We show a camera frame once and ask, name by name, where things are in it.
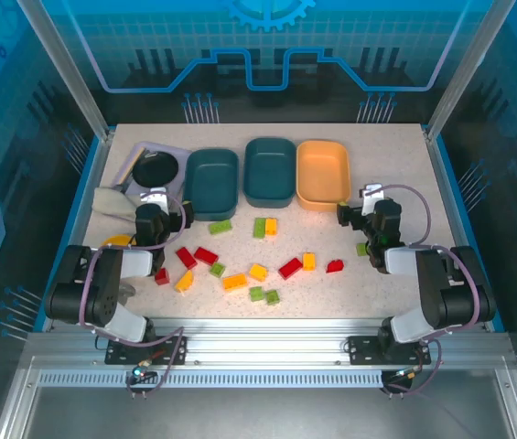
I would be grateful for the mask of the long red lego brick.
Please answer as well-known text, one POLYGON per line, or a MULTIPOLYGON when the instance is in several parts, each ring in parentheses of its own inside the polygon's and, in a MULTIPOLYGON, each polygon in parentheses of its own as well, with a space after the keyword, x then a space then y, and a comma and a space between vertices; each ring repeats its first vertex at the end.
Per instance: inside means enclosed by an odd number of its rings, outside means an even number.
POLYGON ((216 253, 211 252, 203 247, 198 247, 197 250, 195 250, 193 256, 197 260, 204 262, 209 266, 212 266, 219 260, 219 256, 216 253))
POLYGON ((281 266, 278 269, 278 273, 284 280, 287 280, 292 275, 294 275, 296 272, 298 272, 302 269, 303 269, 302 261, 299 260, 297 257, 295 257, 295 258, 291 259, 290 261, 288 261, 287 263, 285 263, 283 266, 281 266))
POLYGON ((197 265, 197 260, 186 247, 176 250, 176 255, 188 270, 192 270, 197 265))

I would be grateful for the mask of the long yellow lego brick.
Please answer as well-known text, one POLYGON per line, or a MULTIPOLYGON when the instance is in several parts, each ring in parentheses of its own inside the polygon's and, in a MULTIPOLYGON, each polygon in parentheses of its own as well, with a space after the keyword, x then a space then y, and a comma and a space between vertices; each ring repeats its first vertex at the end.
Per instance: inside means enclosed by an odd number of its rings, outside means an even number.
POLYGON ((238 273, 222 279, 222 287, 226 292, 231 292, 239 288, 243 288, 248 284, 246 275, 238 273))

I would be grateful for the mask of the yellow disc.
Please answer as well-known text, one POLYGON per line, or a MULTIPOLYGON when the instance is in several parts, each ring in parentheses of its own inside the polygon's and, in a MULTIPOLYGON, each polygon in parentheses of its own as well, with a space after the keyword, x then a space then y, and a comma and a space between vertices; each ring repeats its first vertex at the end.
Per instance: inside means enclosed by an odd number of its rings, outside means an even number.
POLYGON ((136 245, 135 235, 117 234, 107 238, 101 246, 103 248, 118 248, 122 250, 131 250, 136 245))

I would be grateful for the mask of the teal plastic container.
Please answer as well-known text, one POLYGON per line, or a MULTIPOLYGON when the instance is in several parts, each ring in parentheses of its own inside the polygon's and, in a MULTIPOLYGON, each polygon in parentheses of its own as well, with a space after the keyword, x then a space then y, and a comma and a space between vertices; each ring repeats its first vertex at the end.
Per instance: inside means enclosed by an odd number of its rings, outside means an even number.
POLYGON ((230 219, 239 194, 239 157, 227 148, 204 148, 188 158, 183 200, 197 221, 230 219))
POLYGON ((243 194, 261 209, 287 207, 296 193, 296 146, 281 137, 259 137, 245 147, 243 194))

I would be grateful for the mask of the beige cloth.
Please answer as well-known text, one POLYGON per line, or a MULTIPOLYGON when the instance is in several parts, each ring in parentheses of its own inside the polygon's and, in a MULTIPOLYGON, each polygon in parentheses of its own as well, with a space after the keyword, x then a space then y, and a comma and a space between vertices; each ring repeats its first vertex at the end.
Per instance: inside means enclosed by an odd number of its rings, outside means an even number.
POLYGON ((110 187, 97 187, 93 192, 92 211, 108 218, 134 223, 139 205, 139 201, 110 187))

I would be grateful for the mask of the orange plastic container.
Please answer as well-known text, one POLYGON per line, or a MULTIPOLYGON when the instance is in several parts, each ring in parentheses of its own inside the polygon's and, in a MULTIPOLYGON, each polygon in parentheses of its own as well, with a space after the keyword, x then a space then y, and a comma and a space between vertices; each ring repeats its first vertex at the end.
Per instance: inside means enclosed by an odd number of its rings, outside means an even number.
POLYGON ((302 209, 335 212, 351 196, 350 157, 341 143, 306 140, 296 149, 296 195, 302 209))

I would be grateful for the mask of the black bowl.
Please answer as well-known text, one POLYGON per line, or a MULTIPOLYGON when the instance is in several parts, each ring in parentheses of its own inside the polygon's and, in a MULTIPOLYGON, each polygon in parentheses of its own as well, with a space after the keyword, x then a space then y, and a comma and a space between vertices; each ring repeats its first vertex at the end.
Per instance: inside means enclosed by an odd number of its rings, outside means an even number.
POLYGON ((166 186, 177 174, 178 161, 166 152, 143 154, 136 160, 132 169, 134 182, 147 188, 166 186))

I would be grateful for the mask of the lavender tray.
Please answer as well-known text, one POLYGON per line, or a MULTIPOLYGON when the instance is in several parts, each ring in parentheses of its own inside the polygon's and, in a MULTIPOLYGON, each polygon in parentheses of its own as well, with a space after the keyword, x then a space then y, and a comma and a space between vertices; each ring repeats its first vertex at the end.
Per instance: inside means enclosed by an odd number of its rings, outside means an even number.
POLYGON ((164 188, 169 195, 176 196, 182 189, 185 179, 186 165, 190 155, 191 152, 189 150, 171 145, 163 145, 152 142, 136 143, 129 156, 121 165, 120 170, 117 172, 113 182, 111 183, 111 186, 112 188, 119 190, 126 195, 139 195, 146 192, 148 189, 164 188), (166 186, 147 188, 141 187, 134 182, 132 177, 132 169, 136 160, 141 155, 152 152, 166 152, 173 155, 178 161, 178 174, 175 179, 168 183, 166 186))

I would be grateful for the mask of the small lit connector module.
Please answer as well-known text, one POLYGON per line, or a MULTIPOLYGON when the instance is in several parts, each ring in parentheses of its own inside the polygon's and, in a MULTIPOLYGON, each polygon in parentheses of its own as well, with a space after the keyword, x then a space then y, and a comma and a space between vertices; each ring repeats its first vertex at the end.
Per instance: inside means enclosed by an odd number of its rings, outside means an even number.
POLYGON ((420 372, 423 371, 423 366, 412 366, 407 369, 400 369, 393 375, 394 381, 412 381, 420 372))
POLYGON ((130 386, 148 382, 156 376, 154 371, 149 371, 147 365, 137 365, 133 368, 128 377, 128 384, 130 386))

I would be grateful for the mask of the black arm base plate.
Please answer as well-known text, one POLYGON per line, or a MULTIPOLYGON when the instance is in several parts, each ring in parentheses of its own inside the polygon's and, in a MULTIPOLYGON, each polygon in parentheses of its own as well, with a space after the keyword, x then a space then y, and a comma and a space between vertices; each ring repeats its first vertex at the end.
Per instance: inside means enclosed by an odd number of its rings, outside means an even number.
POLYGON ((352 366, 424 366, 432 362, 429 349, 418 342, 398 344, 378 337, 348 337, 347 352, 352 366))
POLYGON ((166 366, 176 351, 173 363, 181 366, 185 364, 188 351, 188 338, 183 336, 179 343, 178 337, 174 336, 170 340, 155 345, 150 348, 128 347, 119 342, 109 341, 105 354, 104 363, 106 365, 135 366, 143 360, 151 359, 151 364, 155 366, 166 366))

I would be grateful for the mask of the aluminium mounting rail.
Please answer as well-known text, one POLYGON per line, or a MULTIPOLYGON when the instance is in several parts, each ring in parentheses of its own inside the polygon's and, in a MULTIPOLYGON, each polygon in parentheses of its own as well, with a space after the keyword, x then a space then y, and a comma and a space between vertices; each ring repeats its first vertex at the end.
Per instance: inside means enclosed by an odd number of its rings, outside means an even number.
MULTIPOLYGON (((188 339, 187 369, 347 369, 343 345, 349 336, 375 337, 379 318, 157 318, 156 332, 181 327, 188 339)), ((510 337, 482 327, 440 338, 442 369, 517 367, 510 337)), ((104 355, 93 334, 82 327, 56 324, 29 335, 20 367, 103 369, 104 355)))

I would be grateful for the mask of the aluminium frame post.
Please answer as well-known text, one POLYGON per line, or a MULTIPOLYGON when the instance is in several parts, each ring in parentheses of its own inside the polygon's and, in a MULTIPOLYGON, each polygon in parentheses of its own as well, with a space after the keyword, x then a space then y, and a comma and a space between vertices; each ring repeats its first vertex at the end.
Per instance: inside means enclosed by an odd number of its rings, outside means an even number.
POLYGON ((451 82, 447 85, 429 120, 425 130, 428 143, 433 143, 440 135, 515 2, 516 0, 492 0, 490 9, 482 19, 474 38, 458 64, 451 82))
POLYGON ((93 133, 100 141, 105 142, 109 136, 108 124, 42 2, 40 0, 16 0, 16 2, 93 133))

